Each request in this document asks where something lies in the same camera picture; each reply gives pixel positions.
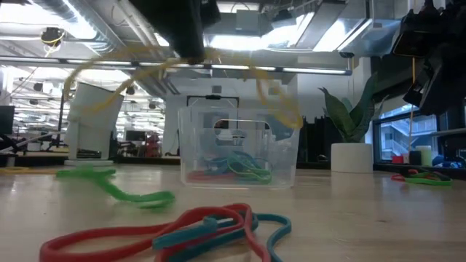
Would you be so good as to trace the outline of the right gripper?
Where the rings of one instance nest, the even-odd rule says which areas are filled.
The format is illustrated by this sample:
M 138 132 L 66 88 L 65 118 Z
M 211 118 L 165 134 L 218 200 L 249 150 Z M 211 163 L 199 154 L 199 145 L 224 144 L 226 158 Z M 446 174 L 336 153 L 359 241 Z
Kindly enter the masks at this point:
M 418 13 L 410 9 L 401 20 L 393 55 L 425 57 L 441 44 L 466 49 L 466 0 L 446 0 L 443 9 L 437 9 L 434 0 L 427 5 Z

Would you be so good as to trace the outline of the blue rubber band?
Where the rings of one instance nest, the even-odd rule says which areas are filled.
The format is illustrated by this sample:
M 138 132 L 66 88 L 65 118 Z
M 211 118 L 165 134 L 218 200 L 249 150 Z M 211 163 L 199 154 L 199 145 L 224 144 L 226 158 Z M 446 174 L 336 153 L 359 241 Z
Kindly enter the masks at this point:
M 208 234 L 218 233 L 221 229 L 234 225 L 234 221 L 231 218 L 226 218 L 226 221 L 219 222 L 223 219 L 224 217 L 217 215 L 205 217 L 199 226 L 178 229 L 172 233 L 153 239 L 152 248 L 154 250 L 165 250 L 169 247 L 187 244 L 188 246 L 183 247 L 179 255 L 170 255 L 168 260 L 169 262 L 186 262 L 216 247 L 226 245 L 245 237 L 245 230 L 237 229 L 228 233 L 221 233 L 217 237 L 202 240 L 202 238 L 206 237 Z M 260 221 L 275 222 L 282 225 L 274 231 L 266 241 L 266 251 L 270 254 L 271 262 L 283 262 L 275 252 L 275 245 L 280 239 L 292 232 L 291 220 L 282 215 L 254 213 L 252 226 L 250 227 L 252 231 L 258 228 Z
M 256 160 L 242 151 L 233 151 L 228 156 L 217 157 L 214 159 L 205 159 L 207 169 L 204 170 L 206 175 L 222 175 L 228 172 L 240 174 L 248 172 L 253 168 L 260 168 Z

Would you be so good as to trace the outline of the green rubber band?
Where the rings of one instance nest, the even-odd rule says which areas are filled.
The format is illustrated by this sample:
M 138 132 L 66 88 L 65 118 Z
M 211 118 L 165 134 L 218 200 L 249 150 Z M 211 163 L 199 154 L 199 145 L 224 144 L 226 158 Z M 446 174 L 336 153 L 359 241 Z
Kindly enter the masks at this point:
M 453 183 L 452 179 L 436 180 L 430 178 L 404 178 L 404 180 L 406 183 L 423 184 L 430 186 L 451 186 Z
M 272 172 L 261 167 L 249 154 L 231 154 L 226 163 L 229 170 L 240 179 L 263 184 L 269 184 L 272 181 Z
M 171 191 L 158 191 L 150 194 L 129 194 L 107 179 L 95 179 L 95 183 L 116 200 L 137 204 L 140 209 L 160 209 L 171 206 L 175 195 Z

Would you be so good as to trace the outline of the clear plastic bin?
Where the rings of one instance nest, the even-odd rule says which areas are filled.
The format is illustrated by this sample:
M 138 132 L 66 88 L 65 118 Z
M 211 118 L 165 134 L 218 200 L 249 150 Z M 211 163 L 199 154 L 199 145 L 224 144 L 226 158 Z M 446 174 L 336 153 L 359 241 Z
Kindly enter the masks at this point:
M 299 131 L 286 127 L 265 109 L 187 107 L 178 112 L 181 180 L 189 186 L 212 188 L 290 188 L 294 185 Z M 272 172 L 263 184 L 237 177 L 188 182 L 190 172 L 207 169 L 205 159 L 250 154 Z

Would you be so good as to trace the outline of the long ceiling light bar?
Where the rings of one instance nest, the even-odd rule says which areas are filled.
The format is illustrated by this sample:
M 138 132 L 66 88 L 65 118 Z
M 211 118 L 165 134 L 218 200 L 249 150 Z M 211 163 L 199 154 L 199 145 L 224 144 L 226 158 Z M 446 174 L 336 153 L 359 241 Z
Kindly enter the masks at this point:
M 68 58 L 53 58 L 53 57 L 15 57 L 0 55 L 0 65 L 5 66 L 36 66 L 36 67 L 63 67 L 77 68 L 81 65 L 89 63 L 90 60 L 68 59 Z M 139 61 L 118 61 L 118 60 L 103 60 L 91 62 L 91 68 L 99 69 L 115 69 L 115 70 L 132 70 L 137 68 L 148 68 L 160 66 L 162 63 L 155 62 L 139 62 Z M 171 65 L 171 68 L 182 69 L 211 69 L 211 70 L 233 70 L 246 71 L 250 68 L 246 65 L 228 65 L 228 64 L 196 64 L 189 65 L 179 63 Z M 351 70 L 329 69 L 329 68 L 289 68 L 276 66 L 257 66 L 258 70 L 268 71 L 273 73 L 289 73 L 289 74 L 318 74 L 318 75 L 337 75 L 350 76 Z

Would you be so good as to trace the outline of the pale green cup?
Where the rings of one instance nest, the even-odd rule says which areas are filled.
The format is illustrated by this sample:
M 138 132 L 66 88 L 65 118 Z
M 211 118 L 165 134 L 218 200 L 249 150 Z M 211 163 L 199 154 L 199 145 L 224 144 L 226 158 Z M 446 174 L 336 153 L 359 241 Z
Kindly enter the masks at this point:
M 421 165 L 432 166 L 432 147 L 431 146 L 417 146 L 416 151 L 421 154 Z

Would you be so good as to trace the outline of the black yellow ceiling device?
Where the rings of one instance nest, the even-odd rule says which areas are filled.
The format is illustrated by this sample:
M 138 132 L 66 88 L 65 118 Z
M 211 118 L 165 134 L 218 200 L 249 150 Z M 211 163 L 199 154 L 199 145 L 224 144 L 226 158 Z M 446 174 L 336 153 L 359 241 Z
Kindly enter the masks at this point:
M 62 28 L 46 27 L 40 36 L 40 40 L 49 47 L 59 47 L 65 35 L 66 31 Z

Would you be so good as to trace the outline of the red background object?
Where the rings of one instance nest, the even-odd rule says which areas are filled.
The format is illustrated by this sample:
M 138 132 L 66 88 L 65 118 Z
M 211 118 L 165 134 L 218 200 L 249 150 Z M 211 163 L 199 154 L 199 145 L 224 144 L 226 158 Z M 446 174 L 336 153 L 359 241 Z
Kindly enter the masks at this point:
M 157 133 L 154 133 L 146 140 L 146 150 L 145 150 L 145 157 L 148 158 L 160 158 L 160 139 Z

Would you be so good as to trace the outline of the blue rounded object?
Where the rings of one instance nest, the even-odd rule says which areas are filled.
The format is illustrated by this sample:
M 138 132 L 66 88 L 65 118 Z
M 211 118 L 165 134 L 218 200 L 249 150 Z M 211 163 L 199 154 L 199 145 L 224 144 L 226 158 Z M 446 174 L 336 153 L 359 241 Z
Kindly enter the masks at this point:
M 466 168 L 466 159 L 463 159 L 462 157 L 447 159 L 445 156 L 439 154 L 432 160 L 432 166 L 463 169 Z

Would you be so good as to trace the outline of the snake plant in white pot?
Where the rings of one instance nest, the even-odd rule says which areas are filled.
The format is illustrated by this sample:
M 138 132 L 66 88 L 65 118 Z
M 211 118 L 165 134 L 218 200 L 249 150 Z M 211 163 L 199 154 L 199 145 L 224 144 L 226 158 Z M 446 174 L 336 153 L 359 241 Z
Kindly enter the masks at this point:
M 342 142 L 331 145 L 331 170 L 333 172 L 373 172 L 372 145 L 364 143 L 370 123 L 380 115 L 383 105 L 376 106 L 373 99 L 379 75 L 374 73 L 366 82 L 356 106 L 348 109 L 342 100 L 321 87 L 325 98 L 325 115 L 339 131 Z

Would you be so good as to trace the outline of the dark background monitor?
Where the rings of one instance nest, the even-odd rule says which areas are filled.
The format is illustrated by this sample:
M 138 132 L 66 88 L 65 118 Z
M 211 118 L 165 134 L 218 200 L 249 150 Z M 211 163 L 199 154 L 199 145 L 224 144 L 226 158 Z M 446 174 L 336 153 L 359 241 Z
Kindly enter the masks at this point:
M 11 135 L 13 132 L 15 107 L 0 106 L 0 134 Z

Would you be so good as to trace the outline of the silver ceiling duct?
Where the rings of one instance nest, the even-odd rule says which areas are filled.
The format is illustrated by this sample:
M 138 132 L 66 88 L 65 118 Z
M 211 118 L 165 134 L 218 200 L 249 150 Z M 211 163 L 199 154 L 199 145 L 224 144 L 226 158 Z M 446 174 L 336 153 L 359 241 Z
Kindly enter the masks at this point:
M 295 7 L 303 19 L 290 44 L 313 52 L 386 55 L 406 6 L 407 0 L 306 0 Z

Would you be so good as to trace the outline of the black rectangular stand frame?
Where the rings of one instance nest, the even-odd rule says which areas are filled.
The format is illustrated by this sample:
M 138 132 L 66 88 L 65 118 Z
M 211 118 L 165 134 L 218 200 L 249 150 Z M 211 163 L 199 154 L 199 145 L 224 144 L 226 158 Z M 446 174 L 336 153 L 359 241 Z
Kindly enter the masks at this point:
M 188 95 L 186 106 L 209 107 L 209 108 L 238 108 L 240 99 L 238 97 L 225 97 L 221 95 Z

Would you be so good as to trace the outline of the black window frame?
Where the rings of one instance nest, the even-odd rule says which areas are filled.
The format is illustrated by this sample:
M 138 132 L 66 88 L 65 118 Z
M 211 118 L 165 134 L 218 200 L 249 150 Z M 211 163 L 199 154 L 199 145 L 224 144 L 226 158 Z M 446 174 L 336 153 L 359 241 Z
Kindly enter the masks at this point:
M 466 159 L 466 122 L 463 116 L 463 113 L 426 116 L 418 110 L 411 111 L 409 106 L 383 113 L 372 127 L 374 161 L 392 164 L 392 156 L 403 156 L 403 164 L 409 164 L 408 154 L 416 151 L 417 146 L 431 146 L 433 159 L 439 154 L 447 159 Z M 414 166 L 422 166 L 420 153 L 419 162 Z

